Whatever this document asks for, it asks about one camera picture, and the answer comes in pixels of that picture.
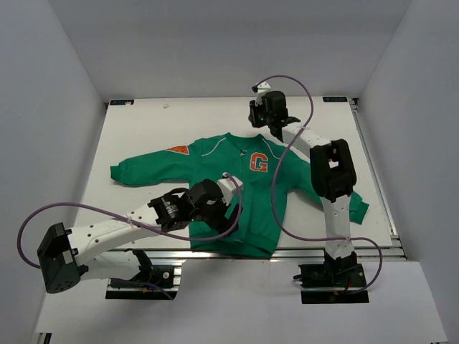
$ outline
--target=cable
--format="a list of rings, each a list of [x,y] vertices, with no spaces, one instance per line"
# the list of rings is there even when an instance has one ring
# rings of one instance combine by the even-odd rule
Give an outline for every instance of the cable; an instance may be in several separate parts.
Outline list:
[[[152,287],[152,288],[158,290],[159,292],[162,292],[163,294],[165,294],[165,296],[167,296],[168,299],[170,299],[170,300],[174,299],[166,290],[164,290],[163,288],[159,287],[158,285],[155,285],[154,283],[128,281],[126,279],[121,279],[121,278],[111,278],[111,280],[114,281],[114,282],[118,281],[118,282],[128,283],[128,284],[131,284],[131,285],[144,285],[144,286]]]
[[[231,225],[231,227],[227,231],[224,231],[223,233],[218,234],[216,236],[211,236],[209,238],[190,238],[190,237],[187,237],[187,236],[180,236],[180,235],[175,235],[175,234],[171,234],[171,233],[164,233],[163,231],[161,231],[160,227],[150,226],[148,224],[144,224],[143,222],[139,222],[139,221],[136,221],[136,220],[129,219],[128,217],[122,216],[122,215],[117,214],[117,213],[113,213],[112,211],[108,211],[108,210],[104,210],[104,209],[98,208],[96,206],[88,206],[87,204],[81,204],[81,203],[77,203],[77,202],[58,202],[58,203],[48,204],[47,206],[43,206],[43,207],[37,209],[36,211],[34,211],[30,215],[28,215],[28,217],[24,220],[24,222],[22,222],[22,225],[19,228],[19,231],[18,231],[18,234],[17,234],[17,240],[16,240],[17,251],[19,253],[19,256],[22,258],[22,260],[26,264],[30,265],[31,267],[35,267],[37,269],[40,268],[40,266],[37,263],[33,263],[33,261],[31,261],[29,258],[27,258],[26,255],[24,254],[24,250],[22,249],[22,234],[24,233],[26,225],[37,214],[39,214],[39,213],[41,213],[41,212],[43,212],[43,211],[45,211],[47,209],[55,208],[57,206],[74,206],[74,207],[77,207],[77,208],[83,208],[83,209],[95,211],[97,213],[101,213],[101,214],[105,214],[105,215],[111,216],[112,218],[117,219],[117,220],[122,221],[122,222],[125,222],[125,223],[135,224],[136,226],[139,226],[139,227],[142,227],[142,228],[147,229],[149,231],[152,231],[154,233],[157,233],[158,235],[164,235],[165,237],[170,237],[170,238],[174,238],[174,239],[178,239],[178,240],[184,240],[186,242],[211,242],[211,241],[214,241],[214,240],[221,239],[221,238],[227,236],[228,234],[230,234],[232,232],[232,230],[237,226],[237,223],[239,222],[239,219],[240,219],[240,216],[241,216],[241,212],[242,212],[242,192],[241,192],[241,189],[240,189],[239,185],[237,185],[236,180],[229,173],[226,173],[224,176],[228,177],[228,179],[231,180],[231,182],[233,182],[233,184],[236,187],[236,192],[237,192],[237,195],[239,196],[239,209],[237,210],[236,219],[233,222],[233,224]]]
[[[352,240],[352,241],[363,240],[363,241],[372,243],[376,247],[376,249],[378,250],[378,253],[379,253],[378,270],[377,270],[376,274],[374,275],[373,279],[366,286],[362,287],[359,290],[356,290],[356,291],[353,291],[353,292],[348,292],[348,293],[349,294],[356,294],[358,292],[363,292],[364,290],[367,290],[370,286],[372,286],[376,282],[377,278],[379,277],[379,274],[381,273],[381,269],[382,269],[382,250],[381,250],[381,248],[378,246],[378,244],[376,242],[374,242],[370,238],[364,238],[362,236],[358,236],[358,237],[355,237],[355,238],[345,238],[345,237],[341,237],[341,236],[331,236],[331,237],[328,237],[328,238],[303,238],[301,236],[298,236],[298,235],[295,235],[293,233],[290,233],[287,229],[285,229],[285,227],[283,226],[282,221],[279,218],[278,212],[277,212],[277,210],[275,208],[275,182],[278,179],[279,170],[280,170],[280,167],[282,165],[282,162],[285,159],[285,156],[287,155],[287,152],[290,150],[290,148],[292,147],[294,142],[301,136],[301,134],[303,133],[303,131],[306,129],[306,127],[308,126],[308,124],[310,123],[310,121],[313,118],[314,103],[313,103],[312,95],[309,92],[308,88],[300,80],[298,80],[298,79],[296,79],[294,77],[290,77],[288,75],[271,75],[270,77],[266,77],[265,79],[257,82],[254,87],[257,87],[262,82],[268,81],[268,80],[270,80],[272,78],[275,78],[275,77],[281,77],[281,78],[284,78],[284,79],[289,79],[289,80],[292,80],[292,81],[296,82],[297,84],[299,84],[305,90],[306,94],[308,95],[309,103],[311,104],[311,112],[309,114],[308,119],[305,121],[304,125],[296,133],[296,135],[293,137],[292,141],[287,145],[287,147],[283,151],[282,156],[279,159],[278,165],[275,168],[275,172],[274,172],[274,176],[273,176],[273,183],[271,184],[271,208],[273,210],[274,219],[275,219],[276,223],[278,224],[278,226],[280,227],[280,229],[284,233],[286,233],[288,236],[290,236],[290,237],[292,237],[294,239],[301,240],[301,241],[304,241],[304,242],[330,242],[330,241],[335,241],[335,240]]]

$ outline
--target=orange patch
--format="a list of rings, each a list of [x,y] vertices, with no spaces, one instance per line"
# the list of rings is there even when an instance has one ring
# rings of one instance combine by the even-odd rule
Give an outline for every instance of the orange patch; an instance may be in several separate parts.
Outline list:
[[[186,156],[189,156],[189,149],[187,145],[177,145],[172,148],[167,148],[166,151],[185,154]]]
[[[263,153],[253,153],[250,157],[250,169],[258,172],[268,172],[268,157]]]

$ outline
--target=jacket sleeve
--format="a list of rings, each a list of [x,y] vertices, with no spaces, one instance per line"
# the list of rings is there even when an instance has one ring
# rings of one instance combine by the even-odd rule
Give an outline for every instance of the jacket sleeve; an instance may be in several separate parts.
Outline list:
[[[152,185],[163,181],[190,182],[201,154],[202,140],[196,140],[191,145],[128,158],[117,166],[111,166],[110,174],[114,181],[129,186]]]
[[[289,151],[285,156],[285,168],[284,171],[288,171],[289,178],[291,181],[290,189],[299,188],[314,201],[321,202],[319,196],[313,189],[311,183],[311,167],[309,163],[299,158],[293,151]],[[352,222],[361,224],[364,220],[366,211],[369,205],[363,202],[362,197],[353,192],[351,196],[351,204],[349,205],[349,218]]]

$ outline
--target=white wall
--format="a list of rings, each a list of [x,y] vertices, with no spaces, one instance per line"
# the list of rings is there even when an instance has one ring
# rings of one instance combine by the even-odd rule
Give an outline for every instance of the white wall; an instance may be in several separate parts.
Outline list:
[[[278,73],[358,96],[411,0],[49,2],[107,101],[249,95]]]
[[[29,343],[44,294],[41,272],[16,252],[26,215],[78,199],[104,108],[46,0],[3,0],[0,10],[0,319],[2,343]],[[67,209],[31,223],[29,257]]]
[[[389,205],[459,343],[459,2],[413,1],[361,96]]]

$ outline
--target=metal frame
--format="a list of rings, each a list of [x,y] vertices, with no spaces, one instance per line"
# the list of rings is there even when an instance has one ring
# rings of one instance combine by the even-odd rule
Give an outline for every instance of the metal frame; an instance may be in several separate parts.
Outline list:
[[[190,250],[148,250],[146,251],[151,263],[154,265],[174,266],[174,287],[165,289],[168,292],[179,290],[181,281],[181,266],[187,259],[235,259],[212,252],[193,252]],[[356,248],[360,262],[376,262],[379,259],[376,248]],[[392,236],[392,247],[382,248],[385,262],[406,262],[402,243],[398,236]],[[323,248],[310,249],[277,249],[269,259],[271,262],[297,262],[298,264],[320,264],[323,262]],[[139,292],[142,287],[123,288],[123,292]],[[118,288],[112,288],[108,283],[107,291],[116,292]]]
[[[386,217],[387,223],[389,224],[391,235],[398,235],[397,229],[395,228],[395,223],[394,219],[392,217],[392,214],[390,212],[390,209],[387,205],[387,199],[386,196],[382,190],[381,187],[381,182],[380,178],[378,176],[378,173],[376,172],[376,169],[374,168],[373,160],[372,160],[372,155],[368,149],[368,146],[365,142],[365,134],[364,130],[362,130],[361,123],[359,121],[359,106],[356,104],[354,100],[349,101],[349,105],[351,106],[351,111],[352,115],[354,116],[354,121],[356,123],[356,129],[357,132],[359,133],[360,141],[361,144],[364,148],[366,160],[368,161],[369,167],[370,167],[370,172],[372,173],[374,185],[376,186],[377,189],[377,194],[379,197],[379,200],[381,201],[383,207],[384,207],[384,216]]]

